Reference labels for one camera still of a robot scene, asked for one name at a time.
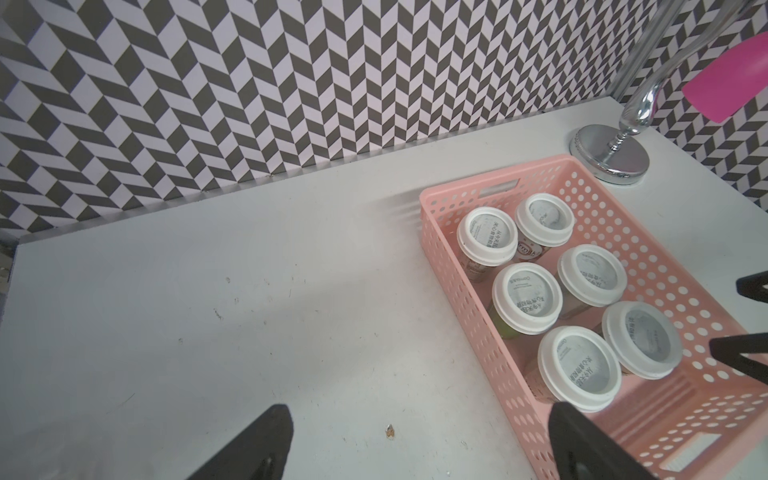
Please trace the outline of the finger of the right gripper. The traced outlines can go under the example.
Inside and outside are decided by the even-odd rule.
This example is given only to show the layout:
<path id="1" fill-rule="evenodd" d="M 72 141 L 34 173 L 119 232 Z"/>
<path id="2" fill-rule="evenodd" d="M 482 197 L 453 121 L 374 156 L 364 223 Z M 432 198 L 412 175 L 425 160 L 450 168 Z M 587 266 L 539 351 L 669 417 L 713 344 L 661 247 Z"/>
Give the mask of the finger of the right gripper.
<path id="1" fill-rule="evenodd" d="M 760 272 L 736 280 L 737 293 L 757 302 L 768 302 L 768 272 Z"/>
<path id="2" fill-rule="evenodd" d="M 748 358 L 749 354 L 766 354 L 768 352 L 767 337 L 767 333 L 755 333 L 713 338 L 709 341 L 709 350 L 715 360 L 754 380 L 767 384 L 767 365 Z"/>

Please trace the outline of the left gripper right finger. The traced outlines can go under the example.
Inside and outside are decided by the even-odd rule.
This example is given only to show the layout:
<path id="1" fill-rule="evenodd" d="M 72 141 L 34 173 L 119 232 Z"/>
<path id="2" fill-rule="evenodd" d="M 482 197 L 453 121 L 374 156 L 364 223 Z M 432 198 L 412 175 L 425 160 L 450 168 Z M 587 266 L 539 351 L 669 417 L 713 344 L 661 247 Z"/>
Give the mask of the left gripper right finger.
<path id="1" fill-rule="evenodd" d="M 553 405 L 548 433 L 561 479 L 655 479 L 568 402 Z"/>

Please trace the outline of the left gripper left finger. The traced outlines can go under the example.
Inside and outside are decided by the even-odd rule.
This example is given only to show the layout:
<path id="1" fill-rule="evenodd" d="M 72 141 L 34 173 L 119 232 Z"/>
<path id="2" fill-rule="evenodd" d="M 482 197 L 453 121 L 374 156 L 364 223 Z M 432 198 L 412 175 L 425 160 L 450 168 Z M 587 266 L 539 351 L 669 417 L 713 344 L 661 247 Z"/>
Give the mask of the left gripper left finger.
<path id="1" fill-rule="evenodd" d="M 189 479 L 280 480 L 294 434 L 290 410 L 274 404 L 193 472 Z"/>

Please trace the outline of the yogurt cup edge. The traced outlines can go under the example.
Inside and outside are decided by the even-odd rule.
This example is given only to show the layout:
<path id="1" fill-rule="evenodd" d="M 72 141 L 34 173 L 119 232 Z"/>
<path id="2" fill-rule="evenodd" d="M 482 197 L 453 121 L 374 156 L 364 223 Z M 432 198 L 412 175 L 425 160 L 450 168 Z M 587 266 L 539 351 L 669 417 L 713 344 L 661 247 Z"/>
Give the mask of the yogurt cup edge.
<path id="1" fill-rule="evenodd" d="M 596 413 L 618 395 L 622 371 L 601 336 L 584 327 L 563 326 L 543 336 L 523 378 L 540 402 L 568 402 L 582 412 Z"/>
<path id="2" fill-rule="evenodd" d="M 676 328 L 647 303 L 620 301 L 610 305 L 593 331 L 611 347 L 624 376 L 660 380 L 682 361 L 683 347 Z"/>

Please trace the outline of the green label yogurt cup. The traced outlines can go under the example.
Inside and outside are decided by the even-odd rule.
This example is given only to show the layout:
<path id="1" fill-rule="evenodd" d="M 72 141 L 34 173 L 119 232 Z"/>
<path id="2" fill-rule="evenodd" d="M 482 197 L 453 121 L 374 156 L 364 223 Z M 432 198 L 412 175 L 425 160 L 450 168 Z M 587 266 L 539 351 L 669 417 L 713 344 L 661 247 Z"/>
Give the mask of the green label yogurt cup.
<path id="1" fill-rule="evenodd" d="M 558 281 L 535 263 L 511 264 L 495 277 L 489 317 L 502 339 L 544 334 L 558 320 L 563 293 Z"/>

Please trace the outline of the red label yogurt cup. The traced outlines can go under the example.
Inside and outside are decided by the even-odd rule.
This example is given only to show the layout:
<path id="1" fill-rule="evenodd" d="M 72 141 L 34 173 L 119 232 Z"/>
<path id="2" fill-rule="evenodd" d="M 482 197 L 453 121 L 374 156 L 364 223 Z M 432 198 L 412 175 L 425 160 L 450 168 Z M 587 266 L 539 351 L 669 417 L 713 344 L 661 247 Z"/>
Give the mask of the red label yogurt cup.
<path id="1" fill-rule="evenodd" d="M 575 226 L 575 215 L 559 197 L 537 193 L 523 200 L 514 214 L 518 244 L 513 260 L 535 262 L 549 250 L 565 245 Z"/>

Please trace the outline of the beige label yogurt cup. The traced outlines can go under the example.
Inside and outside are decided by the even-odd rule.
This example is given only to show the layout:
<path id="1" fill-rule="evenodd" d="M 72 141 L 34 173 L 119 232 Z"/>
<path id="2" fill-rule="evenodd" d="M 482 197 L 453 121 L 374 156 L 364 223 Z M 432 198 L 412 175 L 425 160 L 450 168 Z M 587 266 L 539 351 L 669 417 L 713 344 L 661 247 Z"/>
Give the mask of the beige label yogurt cup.
<path id="1" fill-rule="evenodd" d="M 471 282 L 482 281 L 497 267 L 512 261 L 518 228 L 512 217 L 494 207 L 477 207 L 459 223 L 459 263 Z"/>

